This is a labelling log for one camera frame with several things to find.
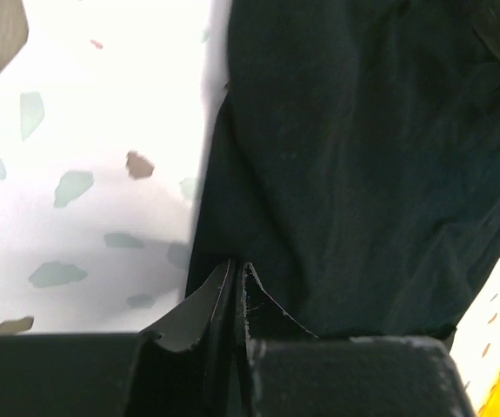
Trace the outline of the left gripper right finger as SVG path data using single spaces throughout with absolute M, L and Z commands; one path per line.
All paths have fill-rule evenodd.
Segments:
M 238 292 L 238 375 L 246 415 L 474 415 L 442 342 L 320 339 L 279 306 L 249 263 Z

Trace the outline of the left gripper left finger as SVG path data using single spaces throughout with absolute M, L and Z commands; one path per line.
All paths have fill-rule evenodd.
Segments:
M 0 416 L 224 416 L 235 265 L 138 333 L 0 336 Z

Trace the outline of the black t shirt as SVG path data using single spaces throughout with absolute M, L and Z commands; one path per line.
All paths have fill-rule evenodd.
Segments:
M 187 289 L 221 261 L 321 337 L 451 342 L 500 257 L 482 1 L 235 1 Z

